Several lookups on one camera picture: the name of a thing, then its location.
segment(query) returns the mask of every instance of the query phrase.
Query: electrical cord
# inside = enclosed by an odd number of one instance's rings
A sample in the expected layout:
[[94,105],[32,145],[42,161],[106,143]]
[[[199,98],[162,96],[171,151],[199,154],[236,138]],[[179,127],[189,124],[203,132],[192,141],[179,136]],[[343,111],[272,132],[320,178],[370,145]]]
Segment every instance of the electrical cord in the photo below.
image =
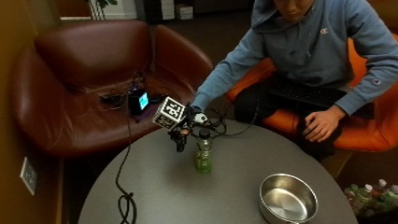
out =
[[[119,199],[119,210],[120,210],[120,214],[123,217],[123,221],[122,224],[135,224],[138,221],[138,205],[134,199],[134,192],[127,192],[126,189],[123,188],[122,184],[120,184],[120,177],[122,177],[122,172],[123,172],[123,168],[124,168],[124,164],[130,155],[130,151],[131,151],[131,146],[132,146],[132,130],[131,130],[131,125],[130,125],[130,117],[127,116],[127,127],[128,127],[128,148],[126,151],[126,155],[124,155],[124,160],[123,163],[120,165],[120,169],[116,175],[116,179],[115,179],[115,183],[116,183],[116,187],[120,190],[120,192],[123,193],[120,199]],[[126,202],[126,211],[123,210],[123,201]],[[134,217],[132,217],[132,221],[128,221],[128,217],[131,214],[131,206],[134,208]]]

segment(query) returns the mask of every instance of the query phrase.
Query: wooden wall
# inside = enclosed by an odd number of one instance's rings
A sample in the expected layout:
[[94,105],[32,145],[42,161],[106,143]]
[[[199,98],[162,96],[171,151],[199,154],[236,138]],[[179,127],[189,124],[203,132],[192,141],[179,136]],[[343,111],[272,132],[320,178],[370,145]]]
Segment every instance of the wooden wall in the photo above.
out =
[[[0,222],[60,223],[60,161],[43,155],[26,142],[12,123],[10,79],[15,57],[34,37],[59,25],[51,0],[2,0],[0,3]],[[24,158],[38,171],[32,196],[20,179]]]

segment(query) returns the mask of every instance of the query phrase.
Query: black device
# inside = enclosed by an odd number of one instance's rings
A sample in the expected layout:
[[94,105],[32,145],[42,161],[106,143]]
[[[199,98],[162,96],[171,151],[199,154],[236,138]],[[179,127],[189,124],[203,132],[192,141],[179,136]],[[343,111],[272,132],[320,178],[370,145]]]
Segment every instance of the black device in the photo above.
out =
[[[316,88],[293,83],[285,78],[276,78],[273,80],[268,93],[299,103],[313,105],[320,109],[329,109],[348,94],[339,89]],[[364,119],[374,119],[374,103],[364,105],[353,115]]]
[[134,89],[128,92],[128,110],[131,116],[139,116],[150,107],[148,93],[144,89]]

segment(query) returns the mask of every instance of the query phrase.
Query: green bottle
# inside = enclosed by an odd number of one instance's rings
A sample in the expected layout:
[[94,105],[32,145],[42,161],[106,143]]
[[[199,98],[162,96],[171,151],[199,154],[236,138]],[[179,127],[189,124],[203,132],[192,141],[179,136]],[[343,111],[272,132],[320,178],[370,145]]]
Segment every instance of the green bottle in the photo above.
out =
[[208,174],[212,172],[212,165],[213,165],[213,152],[212,152],[212,145],[213,139],[211,136],[209,129],[200,129],[199,131],[199,152],[197,152],[197,170],[201,174]]

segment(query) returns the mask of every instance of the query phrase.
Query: bottle cap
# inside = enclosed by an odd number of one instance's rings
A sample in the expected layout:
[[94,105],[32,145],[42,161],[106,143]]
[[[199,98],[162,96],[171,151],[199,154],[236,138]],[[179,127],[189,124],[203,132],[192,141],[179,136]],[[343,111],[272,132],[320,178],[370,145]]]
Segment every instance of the bottle cap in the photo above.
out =
[[373,190],[373,186],[372,185],[365,185],[365,191],[366,192],[372,192],[372,190]]
[[388,184],[388,181],[385,179],[378,180],[378,186],[384,187]]
[[389,190],[390,190],[394,194],[398,195],[398,185],[392,185],[392,186],[389,187]]
[[209,138],[211,138],[211,131],[209,131],[209,129],[207,129],[207,128],[201,128],[201,129],[199,130],[199,137],[200,137],[201,139],[209,139]]

